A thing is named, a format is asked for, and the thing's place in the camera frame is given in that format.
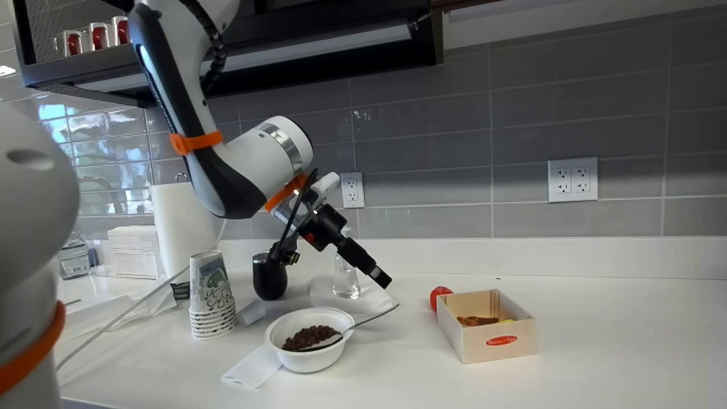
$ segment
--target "kitchen counter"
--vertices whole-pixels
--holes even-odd
[[[286,300],[269,303],[266,318],[221,338],[193,339],[186,304],[103,335],[60,371],[62,396],[128,409],[682,409],[727,402],[727,280],[705,279],[393,273],[390,294],[401,307],[357,328],[330,368],[308,375],[282,368],[259,389],[222,381],[276,317],[309,306],[308,277],[290,276]],[[230,279],[238,306],[253,299],[251,274]],[[455,293],[499,288],[538,320],[540,353],[463,365],[429,307],[436,285]],[[56,360],[85,338],[58,344]]]

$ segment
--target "white outlet cover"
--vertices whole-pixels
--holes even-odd
[[[350,198],[350,193],[356,196],[356,199]],[[364,201],[364,176],[361,172],[341,173],[341,193],[343,195],[343,207],[345,209],[358,209],[365,207]]]
[[[584,175],[577,171],[579,168],[588,172]],[[587,191],[579,188],[584,184],[588,185]],[[598,158],[590,156],[547,161],[547,186],[550,203],[598,200]]]

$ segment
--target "red toy tomato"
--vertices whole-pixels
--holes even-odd
[[[437,295],[445,295],[445,294],[454,294],[452,290],[448,289],[447,287],[437,287],[429,294],[429,304],[431,304],[432,309],[434,311],[437,311]]]

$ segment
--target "paper towel roll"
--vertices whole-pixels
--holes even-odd
[[[192,183],[151,186],[154,225],[165,274],[170,277],[189,264],[192,254],[210,250],[217,238],[214,216],[197,199]],[[189,282],[189,271],[174,283]]]

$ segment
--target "orange strap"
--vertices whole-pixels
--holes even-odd
[[[285,200],[286,197],[290,196],[291,193],[295,189],[298,189],[300,191],[303,189],[303,185],[305,185],[305,181],[308,179],[308,175],[305,173],[301,173],[300,175],[296,176],[295,179],[291,180],[290,183],[285,185],[283,190],[279,191],[275,194],[275,196],[271,197],[270,200],[268,200],[268,203],[265,203],[265,210],[268,211],[268,213],[275,208],[275,206],[279,205],[280,202]]]
[[[216,130],[207,135],[197,136],[194,138],[186,138],[178,133],[170,133],[169,140],[172,142],[174,150],[182,155],[187,156],[191,151],[197,149],[208,148],[210,146],[222,143],[222,132]]]
[[[53,350],[55,341],[58,341],[64,324],[65,306],[58,301],[55,304],[53,322],[51,322],[46,332],[22,354],[0,367],[0,395],[20,383],[43,362],[45,357]]]

